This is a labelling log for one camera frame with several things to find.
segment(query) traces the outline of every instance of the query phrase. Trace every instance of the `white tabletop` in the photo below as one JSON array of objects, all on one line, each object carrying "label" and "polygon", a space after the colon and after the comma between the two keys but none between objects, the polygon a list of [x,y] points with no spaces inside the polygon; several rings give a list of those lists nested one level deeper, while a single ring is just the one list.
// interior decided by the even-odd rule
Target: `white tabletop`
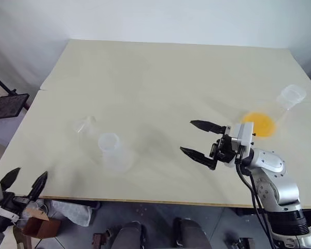
[{"label": "white tabletop", "polygon": [[[311,208],[311,81],[286,49],[71,40],[0,161],[0,179],[21,167],[11,190],[29,192],[49,172],[44,197],[251,205],[236,171],[215,171],[179,147],[209,154],[217,135],[190,120],[234,125],[296,84],[307,97],[255,147],[287,163]],[[126,173],[108,174],[78,146],[71,125],[94,116],[134,153]]]}]

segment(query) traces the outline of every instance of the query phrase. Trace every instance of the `overturned plastic cup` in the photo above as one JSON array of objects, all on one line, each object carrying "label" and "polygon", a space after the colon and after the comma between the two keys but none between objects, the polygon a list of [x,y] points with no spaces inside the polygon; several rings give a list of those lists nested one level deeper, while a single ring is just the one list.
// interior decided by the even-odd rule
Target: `overturned plastic cup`
[{"label": "overturned plastic cup", "polygon": [[306,91],[296,85],[289,85],[281,91],[276,101],[286,110],[292,109],[306,97]]},{"label": "overturned plastic cup", "polygon": [[132,154],[115,133],[103,133],[98,139],[103,152],[103,166],[107,170],[126,172],[132,166]]}]

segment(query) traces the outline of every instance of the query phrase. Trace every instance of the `white wall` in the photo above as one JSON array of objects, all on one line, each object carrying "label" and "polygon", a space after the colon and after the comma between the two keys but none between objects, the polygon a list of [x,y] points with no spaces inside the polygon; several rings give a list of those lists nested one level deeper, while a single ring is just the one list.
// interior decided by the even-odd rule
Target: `white wall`
[{"label": "white wall", "polygon": [[0,0],[0,78],[34,95],[69,38],[289,48],[311,77],[311,0]]}]

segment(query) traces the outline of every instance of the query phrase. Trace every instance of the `transparent cup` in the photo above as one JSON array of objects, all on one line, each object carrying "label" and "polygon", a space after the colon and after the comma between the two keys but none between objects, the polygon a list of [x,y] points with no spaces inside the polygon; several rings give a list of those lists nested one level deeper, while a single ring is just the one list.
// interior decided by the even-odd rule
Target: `transparent cup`
[{"label": "transparent cup", "polygon": [[72,125],[81,150],[96,164],[101,163],[102,152],[98,147],[100,127],[93,116],[76,120]]},{"label": "transparent cup", "polygon": [[103,152],[103,167],[115,172],[126,172],[132,166],[132,154],[115,133],[104,133],[98,146]]},{"label": "transparent cup", "polygon": [[296,85],[285,87],[272,102],[247,113],[242,122],[253,122],[253,132],[259,137],[269,137],[276,131],[276,122],[306,97],[306,91]]}]

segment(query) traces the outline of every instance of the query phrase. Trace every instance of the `table edge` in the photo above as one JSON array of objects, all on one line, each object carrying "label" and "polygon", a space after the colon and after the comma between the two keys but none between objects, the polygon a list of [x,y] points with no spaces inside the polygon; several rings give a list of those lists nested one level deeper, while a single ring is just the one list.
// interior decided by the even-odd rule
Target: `table edge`
[{"label": "table edge", "polygon": [[[43,199],[63,199],[63,200],[83,200],[83,201],[116,201],[116,202],[143,202],[143,203],[159,203],[159,204],[180,204],[180,205],[196,205],[196,206],[220,206],[225,208],[253,208],[252,205],[246,204],[224,204],[224,203],[207,203],[207,202],[182,202],[182,201],[153,201],[153,200],[129,200],[129,199],[102,199],[102,198],[75,198],[61,196],[39,196]],[[311,209],[311,205],[303,206],[302,209]]]}]

